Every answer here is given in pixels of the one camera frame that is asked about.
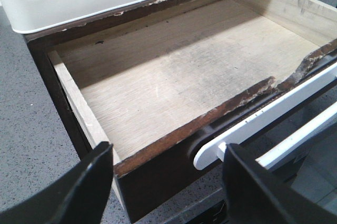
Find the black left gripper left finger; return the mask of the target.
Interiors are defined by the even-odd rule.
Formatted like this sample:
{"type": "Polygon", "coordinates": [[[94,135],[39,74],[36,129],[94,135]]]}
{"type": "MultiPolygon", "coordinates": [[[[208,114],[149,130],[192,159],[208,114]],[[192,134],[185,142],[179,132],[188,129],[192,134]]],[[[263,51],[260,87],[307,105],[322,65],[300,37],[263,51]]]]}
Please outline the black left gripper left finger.
{"type": "Polygon", "coordinates": [[[1,223],[100,223],[113,180],[113,146],[101,142],[74,168],[1,213],[1,223]]]}

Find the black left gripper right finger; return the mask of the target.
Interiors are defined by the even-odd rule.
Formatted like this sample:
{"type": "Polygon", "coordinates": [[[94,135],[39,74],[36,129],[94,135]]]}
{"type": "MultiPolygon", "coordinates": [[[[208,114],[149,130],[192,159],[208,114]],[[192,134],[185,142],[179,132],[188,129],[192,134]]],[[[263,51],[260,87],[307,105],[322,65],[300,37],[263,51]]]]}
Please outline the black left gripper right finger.
{"type": "Polygon", "coordinates": [[[226,146],[223,184],[230,223],[336,223],[336,215],[292,190],[238,144],[226,146]]]}

